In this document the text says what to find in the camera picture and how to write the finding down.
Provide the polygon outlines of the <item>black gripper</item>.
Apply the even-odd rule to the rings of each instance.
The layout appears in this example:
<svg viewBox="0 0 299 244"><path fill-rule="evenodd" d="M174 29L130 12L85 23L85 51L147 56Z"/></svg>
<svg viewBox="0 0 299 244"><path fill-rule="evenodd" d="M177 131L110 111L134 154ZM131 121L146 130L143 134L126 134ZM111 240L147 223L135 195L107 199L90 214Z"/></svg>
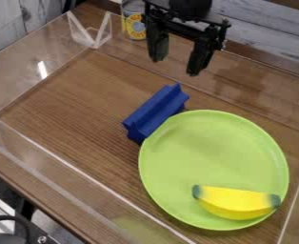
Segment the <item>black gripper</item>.
<svg viewBox="0 0 299 244"><path fill-rule="evenodd" d="M210 11L211 0L143 0L143 2L150 60L162 61L169 54L169 29L194 42L186 73L197 76L206 68L214 51L223 47L230 27L229 20Z"/></svg>

